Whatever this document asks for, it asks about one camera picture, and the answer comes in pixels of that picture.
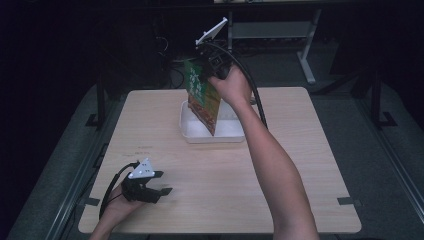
white tray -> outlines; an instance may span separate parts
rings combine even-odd
[[[243,142],[244,132],[237,115],[228,103],[221,100],[215,136],[188,108],[187,101],[181,104],[181,133],[188,143]]]

gray floor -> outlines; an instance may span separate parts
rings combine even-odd
[[[336,78],[328,75],[336,49],[335,43],[313,45],[308,57],[317,79],[313,86],[306,83],[292,49],[259,54],[244,61],[259,87],[303,86],[314,91]],[[175,72],[172,78],[175,82],[179,81]],[[424,192],[424,133],[405,111],[397,94],[385,85],[382,111],[390,112],[398,126],[378,131],[369,121],[367,108],[364,110],[369,99],[351,98],[347,93],[350,86],[351,83],[330,95],[311,98],[346,186],[355,200],[363,227],[356,234],[323,234],[321,239],[423,239],[423,222],[404,190],[402,179],[396,174],[393,154],[388,153],[382,139],[390,143],[395,157],[401,160],[418,191]],[[111,137],[124,102],[125,96],[121,100],[107,101],[107,122],[96,131],[85,126],[89,116],[96,113],[95,86],[87,92],[8,239],[88,238],[77,229],[79,217],[90,191],[90,182],[95,177],[93,165],[101,162],[101,153]],[[114,234],[111,239],[145,238]],[[200,235],[154,235],[151,239],[207,238]],[[221,239],[272,239],[272,236],[223,235]]]

wooden table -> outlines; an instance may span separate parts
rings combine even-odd
[[[320,233],[354,233],[361,223],[307,91],[260,88],[272,134],[300,171]],[[149,157],[162,178],[150,188],[172,187],[157,204],[135,212],[115,231],[127,233],[272,233],[272,219],[257,182],[246,141],[189,144],[179,129],[185,90],[128,95],[90,198],[102,199],[124,165]],[[87,205],[79,223],[92,232],[98,206]]]

human hand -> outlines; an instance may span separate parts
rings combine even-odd
[[[121,184],[113,189],[108,201],[109,203],[90,236],[90,240],[108,239],[112,230],[119,223],[126,219],[132,212],[146,204],[141,201],[128,201],[122,195]]]
[[[212,76],[209,78],[209,82],[233,109],[239,105],[250,105],[252,89],[238,66],[231,66],[225,80]]]

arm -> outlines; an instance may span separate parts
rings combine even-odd
[[[209,79],[242,124],[253,166],[274,223],[274,239],[319,239],[308,197],[289,155],[250,105],[251,89],[238,67],[226,80]]]
[[[110,194],[109,204],[103,213],[102,218],[97,223],[96,228],[90,236],[90,240],[107,240],[112,230],[127,218],[136,209],[143,206],[144,202],[128,201],[122,194],[121,184],[119,184]]]

